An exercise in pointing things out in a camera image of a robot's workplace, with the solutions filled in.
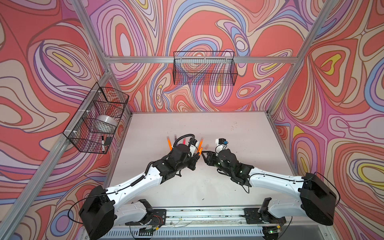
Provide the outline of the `orange highlighter top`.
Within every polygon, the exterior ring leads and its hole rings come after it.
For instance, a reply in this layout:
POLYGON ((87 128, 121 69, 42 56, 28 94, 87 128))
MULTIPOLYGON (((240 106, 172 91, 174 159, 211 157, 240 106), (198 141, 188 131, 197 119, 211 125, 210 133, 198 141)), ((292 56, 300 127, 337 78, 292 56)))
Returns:
POLYGON ((173 150, 173 145, 172 145, 172 143, 171 143, 171 140, 170 140, 170 137, 169 137, 169 136, 167 136, 167 141, 168 141, 169 149, 170 149, 170 151, 172 151, 172 150, 173 150))

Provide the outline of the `orange highlighter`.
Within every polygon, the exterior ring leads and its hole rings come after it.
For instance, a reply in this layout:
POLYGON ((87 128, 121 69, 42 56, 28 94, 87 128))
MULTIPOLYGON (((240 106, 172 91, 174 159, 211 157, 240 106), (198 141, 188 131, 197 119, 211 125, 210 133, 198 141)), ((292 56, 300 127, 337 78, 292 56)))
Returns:
POLYGON ((203 150, 202 144, 203 144, 203 141, 204 141, 204 138, 201 138, 201 140, 199 141, 199 145, 198 145, 198 149, 197 149, 197 154, 199 156, 202 154, 202 150, 203 150))
POLYGON ((170 140, 170 137, 169 137, 169 136, 167 136, 167 141, 168 141, 169 149, 170 149, 170 151, 172 151, 172 150, 173 150, 173 145, 172 145, 172 143, 171 143, 171 140, 170 140))

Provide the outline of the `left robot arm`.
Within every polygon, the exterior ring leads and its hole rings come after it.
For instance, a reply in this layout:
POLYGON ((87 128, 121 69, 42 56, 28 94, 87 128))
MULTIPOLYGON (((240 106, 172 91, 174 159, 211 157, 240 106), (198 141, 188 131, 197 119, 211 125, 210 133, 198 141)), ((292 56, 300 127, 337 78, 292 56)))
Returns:
POLYGON ((180 176, 185 168, 195 170, 201 153, 202 149, 194 145, 178 144, 169 154, 150 162, 142 174, 107 189, 102 186, 93 188, 86 198, 80 200, 83 205, 79 210, 79 223, 85 227, 89 239, 98 240, 119 224, 148 224, 153 216, 148 201, 139 200, 127 210, 122 210, 122 206, 142 192, 180 176))

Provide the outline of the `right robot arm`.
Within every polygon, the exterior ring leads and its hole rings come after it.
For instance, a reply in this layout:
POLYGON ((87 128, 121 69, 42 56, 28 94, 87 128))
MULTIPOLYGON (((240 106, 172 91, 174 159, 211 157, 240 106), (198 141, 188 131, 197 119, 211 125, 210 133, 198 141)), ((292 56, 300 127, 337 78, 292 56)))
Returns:
POLYGON ((318 224, 331 226, 334 223, 337 195, 316 175, 287 176, 261 170, 240 163, 229 149, 220 152, 203 151, 208 166, 214 166, 222 175, 243 188, 264 188, 290 196, 263 205, 268 215, 277 219, 286 216, 309 217, 318 224))

